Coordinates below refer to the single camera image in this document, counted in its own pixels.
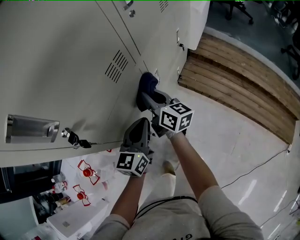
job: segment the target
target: key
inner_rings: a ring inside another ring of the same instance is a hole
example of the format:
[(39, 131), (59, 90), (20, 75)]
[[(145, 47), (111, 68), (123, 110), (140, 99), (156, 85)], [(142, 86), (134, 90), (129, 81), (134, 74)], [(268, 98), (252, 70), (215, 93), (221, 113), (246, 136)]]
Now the key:
[(74, 132), (70, 132), (70, 137), (67, 141), (73, 146), (77, 146), (79, 143), (79, 137)]
[(80, 140), (79, 145), (82, 148), (91, 148), (92, 147), (91, 144), (87, 140)]

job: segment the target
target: gray t-shirt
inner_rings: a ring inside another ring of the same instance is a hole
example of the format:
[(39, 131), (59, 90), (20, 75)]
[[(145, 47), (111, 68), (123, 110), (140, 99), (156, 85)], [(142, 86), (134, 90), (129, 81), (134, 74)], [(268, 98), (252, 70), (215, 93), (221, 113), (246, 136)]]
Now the gray t-shirt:
[(198, 205), (189, 199), (165, 202), (138, 217), (131, 227), (123, 217), (111, 214), (92, 237), (93, 240), (205, 238), (263, 240), (263, 235), (261, 229), (225, 196), (220, 187), (213, 186), (200, 196)]

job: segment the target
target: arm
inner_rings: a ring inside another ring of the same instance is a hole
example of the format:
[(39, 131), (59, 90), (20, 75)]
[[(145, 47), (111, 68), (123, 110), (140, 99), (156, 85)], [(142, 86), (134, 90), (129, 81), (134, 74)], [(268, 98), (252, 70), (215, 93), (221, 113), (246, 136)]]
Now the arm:
[(218, 186), (210, 168), (182, 132), (175, 134), (170, 140), (197, 199), (209, 187)]
[(145, 174), (140, 178), (130, 177), (111, 212), (111, 214), (117, 214), (126, 219), (130, 226), (138, 209), (144, 179)]
[(140, 178), (129, 178), (111, 214), (96, 230), (92, 240), (121, 240), (123, 238), (135, 218), (144, 178), (145, 174)]
[(184, 134), (177, 133), (170, 140), (212, 236), (263, 240), (261, 229), (225, 196), (213, 173)]

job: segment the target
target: person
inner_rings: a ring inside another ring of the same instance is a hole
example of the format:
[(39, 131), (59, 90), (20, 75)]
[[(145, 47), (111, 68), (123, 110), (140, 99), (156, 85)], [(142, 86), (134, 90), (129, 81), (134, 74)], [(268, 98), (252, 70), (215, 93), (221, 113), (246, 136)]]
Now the person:
[(165, 174), (137, 213), (145, 174), (130, 177), (93, 240), (263, 240), (261, 229), (218, 186), (182, 132), (168, 134), (180, 166)]

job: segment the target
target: marker cube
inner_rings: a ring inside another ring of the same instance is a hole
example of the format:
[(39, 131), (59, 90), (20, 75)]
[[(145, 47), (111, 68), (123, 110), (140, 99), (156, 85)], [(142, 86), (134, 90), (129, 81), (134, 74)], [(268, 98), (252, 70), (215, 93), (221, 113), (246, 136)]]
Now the marker cube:
[(183, 103), (174, 103), (160, 109), (159, 125), (178, 133), (191, 125), (194, 110)]
[(121, 152), (115, 168), (124, 175), (141, 177), (149, 162), (141, 152)]

